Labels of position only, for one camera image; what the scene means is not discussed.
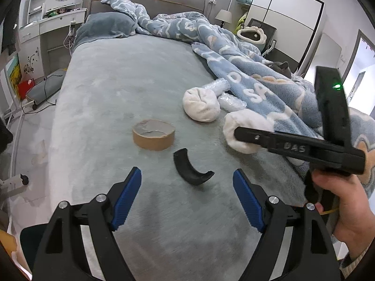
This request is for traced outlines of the person right hand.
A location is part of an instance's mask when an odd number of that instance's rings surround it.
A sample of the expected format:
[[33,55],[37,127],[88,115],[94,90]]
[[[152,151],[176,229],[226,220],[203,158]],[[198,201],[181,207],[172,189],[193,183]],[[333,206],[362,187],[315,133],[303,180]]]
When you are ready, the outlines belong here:
[[314,170],[314,184],[339,197],[339,219],[334,236],[344,242],[350,258],[357,259],[374,240],[374,213],[356,175],[341,176]]

